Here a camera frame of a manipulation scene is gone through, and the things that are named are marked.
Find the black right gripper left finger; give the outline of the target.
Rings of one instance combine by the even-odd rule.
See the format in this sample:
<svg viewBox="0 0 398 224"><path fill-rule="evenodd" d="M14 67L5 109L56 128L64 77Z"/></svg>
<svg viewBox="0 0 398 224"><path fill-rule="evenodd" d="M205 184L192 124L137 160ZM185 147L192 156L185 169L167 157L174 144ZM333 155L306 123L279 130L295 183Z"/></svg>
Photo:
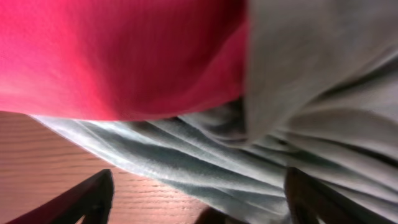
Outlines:
<svg viewBox="0 0 398 224"><path fill-rule="evenodd" d="M7 224L107 224L113 203L114 182L103 169L40 207Z"/></svg>

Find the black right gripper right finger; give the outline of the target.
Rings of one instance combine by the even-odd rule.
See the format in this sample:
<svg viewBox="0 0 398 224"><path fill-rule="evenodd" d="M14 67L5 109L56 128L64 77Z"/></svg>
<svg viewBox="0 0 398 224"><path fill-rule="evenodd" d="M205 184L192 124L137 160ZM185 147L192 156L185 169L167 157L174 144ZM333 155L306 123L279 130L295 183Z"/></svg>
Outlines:
<svg viewBox="0 0 398 224"><path fill-rule="evenodd" d="M289 167L285 195L294 224L393 224L295 167Z"/></svg>

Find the red t-shirt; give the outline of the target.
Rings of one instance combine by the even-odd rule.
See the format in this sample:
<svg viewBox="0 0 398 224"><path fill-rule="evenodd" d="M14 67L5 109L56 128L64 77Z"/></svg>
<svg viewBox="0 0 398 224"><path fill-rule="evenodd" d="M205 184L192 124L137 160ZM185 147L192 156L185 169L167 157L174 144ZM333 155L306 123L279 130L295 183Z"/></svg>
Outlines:
<svg viewBox="0 0 398 224"><path fill-rule="evenodd" d="M203 111L243 93L234 0L1 0L1 109L90 120Z"/></svg>

